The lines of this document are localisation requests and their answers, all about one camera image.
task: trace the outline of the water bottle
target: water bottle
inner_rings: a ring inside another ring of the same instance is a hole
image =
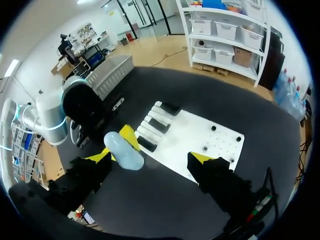
[[[284,85],[287,83],[287,69],[285,68],[283,71],[280,72],[274,88],[273,88],[273,92],[276,94],[278,91],[280,91]]]
[[[282,101],[285,99],[285,97],[288,94],[293,93],[293,88],[292,88],[292,79],[289,77],[286,84],[282,86],[280,90],[274,93],[274,98],[275,102],[278,105],[281,105]]]
[[[295,114],[294,102],[295,102],[295,94],[289,92],[283,99],[280,104],[280,107],[287,111],[292,116]]]
[[[108,132],[104,136],[104,145],[110,150],[117,163],[127,170],[137,171],[145,163],[144,157],[135,150],[119,133]]]

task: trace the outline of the blue bottle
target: blue bottle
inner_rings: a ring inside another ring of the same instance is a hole
[[[104,136],[104,145],[110,150],[117,163],[127,170],[137,171],[145,163],[144,157],[135,150],[119,133],[108,132]]]

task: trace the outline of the ceiling light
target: ceiling light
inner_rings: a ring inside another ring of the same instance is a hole
[[[78,0],[76,4],[81,5],[81,4],[88,4],[92,3],[94,0]]]
[[[16,66],[18,65],[19,61],[16,59],[13,59],[8,70],[5,72],[4,77],[10,77],[13,71],[15,70]]]

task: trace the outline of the white storage bin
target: white storage bin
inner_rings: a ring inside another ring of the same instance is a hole
[[[211,35],[211,20],[189,19],[193,34]]]
[[[237,30],[238,26],[230,24],[230,23],[221,22],[221,21],[214,21],[214,22],[216,25],[218,37],[224,38],[224,39],[229,39],[232,41],[235,40],[236,30]]]
[[[234,47],[227,44],[216,43],[213,50],[215,51],[215,61],[218,64],[230,65],[235,55]]]
[[[193,44],[195,51],[195,57],[200,60],[210,61],[212,56],[212,50],[214,49],[214,43],[212,41],[197,39]]]
[[[259,50],[264,36],[250,31],[248,29],[245,29],[243,26],[240,27],[240,29],[242,43],[250,48]]]
[[[265,3],[264,0],[243,0],[245,13],[254,19],[265,22]]]

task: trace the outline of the red container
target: red container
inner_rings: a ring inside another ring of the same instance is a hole
[[[132,42],[134,40],[134,38],[132,37],[131,33],[130,32],[127,32],[125,34],[126,38],[129,40],[129,42]]]

